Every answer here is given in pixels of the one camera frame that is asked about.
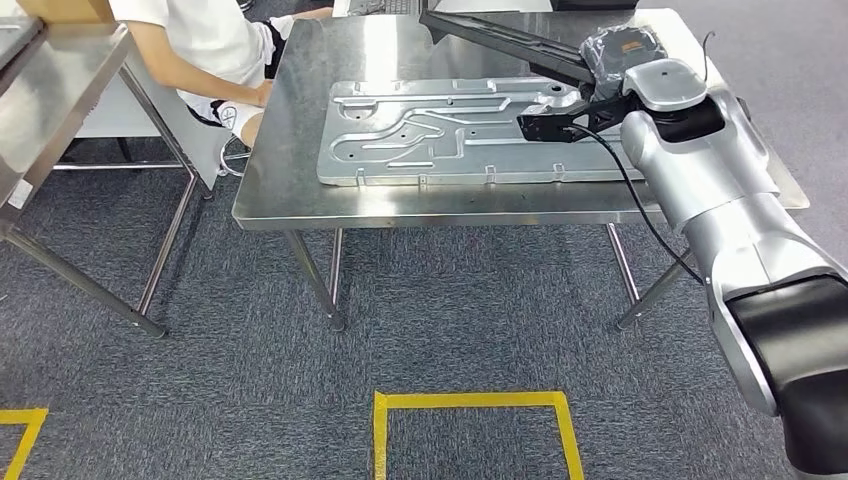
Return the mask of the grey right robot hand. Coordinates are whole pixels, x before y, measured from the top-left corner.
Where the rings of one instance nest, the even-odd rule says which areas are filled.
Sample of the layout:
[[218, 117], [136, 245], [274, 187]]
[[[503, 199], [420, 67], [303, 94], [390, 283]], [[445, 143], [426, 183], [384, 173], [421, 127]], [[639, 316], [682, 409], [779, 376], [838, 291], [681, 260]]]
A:
[[628, 69], [667, 57], [652, 29], [627, 25], [599, 29], [579, 52], [594, 77], [592, 101], [617, 97]]

